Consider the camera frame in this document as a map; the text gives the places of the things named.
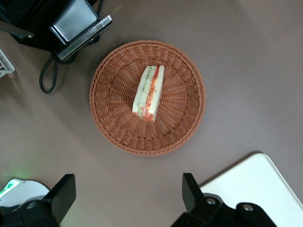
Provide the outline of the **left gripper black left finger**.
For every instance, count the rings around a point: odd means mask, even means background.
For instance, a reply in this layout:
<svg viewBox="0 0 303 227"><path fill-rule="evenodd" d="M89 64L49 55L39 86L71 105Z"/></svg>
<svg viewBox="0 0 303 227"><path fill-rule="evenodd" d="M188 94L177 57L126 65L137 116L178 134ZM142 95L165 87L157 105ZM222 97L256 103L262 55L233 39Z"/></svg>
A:
<svg viewBox="0 0 303 227"><path fill-rule="evenodd" d="M66 174L48 193L48 205L58 224L62 222L75 199L75 175Z"/></svg>

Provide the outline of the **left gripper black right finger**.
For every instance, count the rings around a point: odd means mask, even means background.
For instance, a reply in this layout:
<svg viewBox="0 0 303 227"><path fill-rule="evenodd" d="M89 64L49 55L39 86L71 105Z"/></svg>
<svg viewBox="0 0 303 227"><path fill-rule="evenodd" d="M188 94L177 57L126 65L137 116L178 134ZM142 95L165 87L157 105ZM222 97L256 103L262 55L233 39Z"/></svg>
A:
<svg viewBox="0 0 303 227"><path fill-rule="evenodd" d="M188 213L202 213L206 200L191 173L183 173L182 199Z"/></svg>

